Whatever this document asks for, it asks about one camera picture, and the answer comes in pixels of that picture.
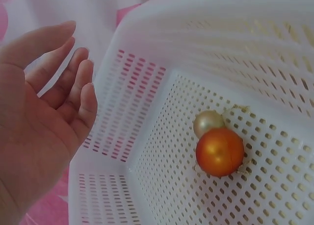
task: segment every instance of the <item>finger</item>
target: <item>finger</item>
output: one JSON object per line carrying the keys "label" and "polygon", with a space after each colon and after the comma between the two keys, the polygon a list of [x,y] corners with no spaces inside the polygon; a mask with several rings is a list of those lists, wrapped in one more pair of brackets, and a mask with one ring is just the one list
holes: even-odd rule
{"label": "finger", "polygon": [[69,55],[74,43],[75,39],[71,37],[62,47],[49,52],[45,60],[26,75],[26,82],[31,85],[36,93],[39,93],[53,77]]}
{"label": "finger", "polygon": [[41,97],[41,99],[46,101],[47,104],[54,109],[60,107],[71,91],[80,63],[87,58],[88,50],[86,48],[77,49],[57,82]]}
{"label": "finger", "polygon": [[78,115],[72,121],[71,127],[82,144],[92,129],[97,114],[98,104],[93,84],[88,83],[83,87],[80,102]]}
{"label": "finger", "polygon": [[70,91],[70,94],[65,102],[58,108],[58,112],[68,123],[73,120],[73,118],[79,111],[83,87],[87,83],[92,82],[93,66],[94,64],[90,60],[85,60],[81,62],[78,68],[77,77]]}
{"label": "finger", "polygon": [[25,69],[41,55],[64,45],[73,35],[75,28],[76,23],[69,21],[31,31],[1,48],[0,64]]}

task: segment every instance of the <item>hand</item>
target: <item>hand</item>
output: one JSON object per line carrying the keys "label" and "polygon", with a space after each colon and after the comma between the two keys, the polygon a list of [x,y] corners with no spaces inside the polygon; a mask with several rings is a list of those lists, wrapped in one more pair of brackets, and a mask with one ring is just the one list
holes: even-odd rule
{"label": "hand", "polygon": [[[0,49],[0,221],[16,224],[61,176],[95,121],[97,100],[88,50],[73,54],[75,22],[44,27]],[[47,53],[36,69],[25,67]]]}

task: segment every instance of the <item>orange ornament ball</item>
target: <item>orange ornament ball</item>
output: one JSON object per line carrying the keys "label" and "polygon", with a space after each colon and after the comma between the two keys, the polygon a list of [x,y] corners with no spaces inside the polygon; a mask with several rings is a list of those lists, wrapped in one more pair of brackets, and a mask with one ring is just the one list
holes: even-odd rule
{"label": "orange ornament ball", "polygon": [[243,140],[227,128],[214,128],[205,133],[196,147],[197,163],[204,172],[216,177],[232,174],[243,158]]}

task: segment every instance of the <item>perforated plastic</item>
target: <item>perforated plastic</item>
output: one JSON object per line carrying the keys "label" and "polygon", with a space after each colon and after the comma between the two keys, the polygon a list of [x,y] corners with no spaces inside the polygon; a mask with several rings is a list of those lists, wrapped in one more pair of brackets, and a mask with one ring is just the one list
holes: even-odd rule
{"label": "perforated plastic", "polygon": [[[312,224],[312,2],[152,0],[133,10],[70,165],[70,224]],[[250,106],[224,114],[249,174],[206,175],[193,120],[234,104]]]}

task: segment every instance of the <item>gold ornament ball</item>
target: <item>gold ornament ball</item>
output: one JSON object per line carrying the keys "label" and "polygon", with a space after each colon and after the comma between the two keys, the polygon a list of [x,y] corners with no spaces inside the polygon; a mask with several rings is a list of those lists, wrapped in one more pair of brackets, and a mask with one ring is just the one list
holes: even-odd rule
{"label": "gold ornament ball", "polygon": [[222,115],[214,110],[201,112],[193,122],[194,133],[199,139],[211,129],[222,128],[224,126],[225,123]]}

